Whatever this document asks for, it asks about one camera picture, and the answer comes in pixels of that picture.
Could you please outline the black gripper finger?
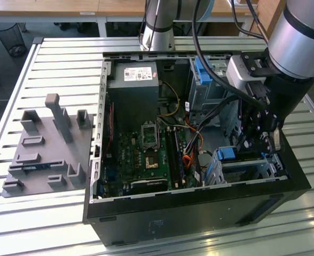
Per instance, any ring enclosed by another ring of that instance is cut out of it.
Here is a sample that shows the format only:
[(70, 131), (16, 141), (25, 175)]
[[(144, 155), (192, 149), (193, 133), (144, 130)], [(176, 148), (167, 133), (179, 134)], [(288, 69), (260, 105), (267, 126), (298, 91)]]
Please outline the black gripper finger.
[(238, 152), (264, 152), (265, 141), (260, 131), (261, 113), (253, 106), (238, 107), (240, 135)]
[(273, 132), (263, 132), (261, 135), (262, 152), (273, 154), (282, 148), (280, 130), (276, 128)]

